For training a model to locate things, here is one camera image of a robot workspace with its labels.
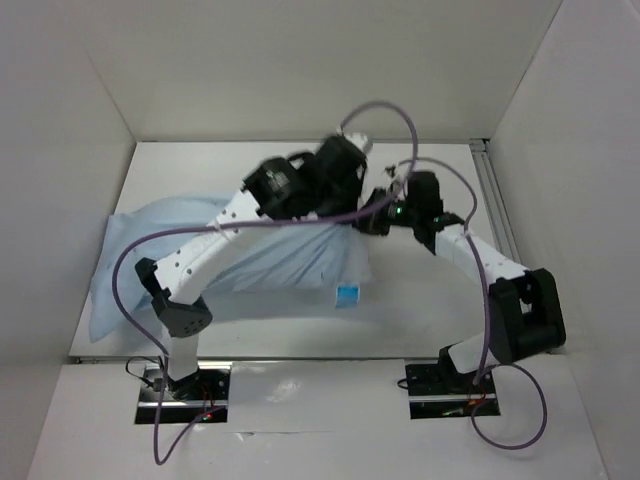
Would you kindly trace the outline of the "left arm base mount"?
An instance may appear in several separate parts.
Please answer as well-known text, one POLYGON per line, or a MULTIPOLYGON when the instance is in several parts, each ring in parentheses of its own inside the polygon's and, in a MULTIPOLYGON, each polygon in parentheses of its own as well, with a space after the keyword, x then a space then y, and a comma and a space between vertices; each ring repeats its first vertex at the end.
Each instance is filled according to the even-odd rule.
MULTIPOLYGON (((162 360, 159 357, 130 357, 125 372, 139 382, 134 422, 152 425, 161 396, 162 360)), ((229 362, 201 361, 195 377, 176 386, 167 382, 164 390, 160 424, 189 424, 201 415, 203 424, 226 423, 231 384, 229 362)))

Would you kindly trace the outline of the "light blue pillowcase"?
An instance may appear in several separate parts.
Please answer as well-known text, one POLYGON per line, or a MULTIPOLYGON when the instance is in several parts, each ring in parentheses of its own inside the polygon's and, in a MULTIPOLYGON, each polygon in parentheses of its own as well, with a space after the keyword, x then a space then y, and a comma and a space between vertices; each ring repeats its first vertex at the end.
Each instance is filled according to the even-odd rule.
MULTIPOLYGON (((96 343, 114 332, 125 318, 111 292, 113 267, 135 240, 162 230, 204 226, 220 214, 229 195, 189 194, 167 197, 142 208, 109 217, 102 251, 90 283, 88 335, 96 343)), ((270 229, 238 261, 223 270, 205 289, 208 297, 286 288, 322 289, 329 245, 343 225, 310 225, 270 229)))

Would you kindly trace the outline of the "white pillow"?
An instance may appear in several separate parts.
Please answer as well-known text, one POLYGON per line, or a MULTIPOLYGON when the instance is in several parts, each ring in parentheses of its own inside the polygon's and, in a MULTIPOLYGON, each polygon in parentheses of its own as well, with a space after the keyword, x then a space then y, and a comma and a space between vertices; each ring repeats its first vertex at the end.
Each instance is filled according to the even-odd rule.
POLYGON ((353 229, 341 230, 329 245, 328 263, 323 273, 327 286, 366 284, 373 278, 369 241, 353 229))

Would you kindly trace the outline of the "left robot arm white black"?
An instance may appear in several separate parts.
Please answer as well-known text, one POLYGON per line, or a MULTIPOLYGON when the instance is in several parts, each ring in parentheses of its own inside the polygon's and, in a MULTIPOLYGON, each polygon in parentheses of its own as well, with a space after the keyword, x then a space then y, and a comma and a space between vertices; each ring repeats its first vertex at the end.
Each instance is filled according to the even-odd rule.
POLYGON ((136 264, 154 312, 171 337, 161 385, 172 397, 187 398, 197 387, 198 338, 213 320, 203 291, 269 231, 336 226, 347 239, 337 281, 359 281, 357 262, 363 256, 354 247, 351 225, 370 150, 366 135, 338 132, 314 152, 266 159, 243 179, 214 220, 191 230, 193 239, 160 260, 144 258, 136 264))

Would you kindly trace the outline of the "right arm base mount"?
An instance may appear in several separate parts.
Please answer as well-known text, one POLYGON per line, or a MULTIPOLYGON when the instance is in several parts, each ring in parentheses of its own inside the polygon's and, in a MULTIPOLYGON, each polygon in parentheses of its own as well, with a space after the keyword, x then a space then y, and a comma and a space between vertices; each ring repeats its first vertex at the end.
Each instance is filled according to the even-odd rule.
POLYGON ((486 374, 474 384, 475 372, 445 372, 435 361, 409 362, 396 386, 408 395, 410 418, 453 419, 499 416, 500 407, 493 377, 486 374))

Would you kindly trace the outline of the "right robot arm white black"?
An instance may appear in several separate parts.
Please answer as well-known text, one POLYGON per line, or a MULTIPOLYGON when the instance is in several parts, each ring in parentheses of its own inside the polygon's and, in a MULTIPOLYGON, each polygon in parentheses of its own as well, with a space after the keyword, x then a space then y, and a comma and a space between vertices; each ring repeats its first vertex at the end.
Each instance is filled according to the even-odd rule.
POLYGON ((404 198, 355 221, 372 236, 408 228, 433 255, 449 261, 481 287, 485 331, 439 352, 436 379, 448 392, 460 391, 471 374, 512 364, 561 347, 566 329, 554 276, 507 258, 447 212, 439 182, 430 171, 413 173, 404 198))

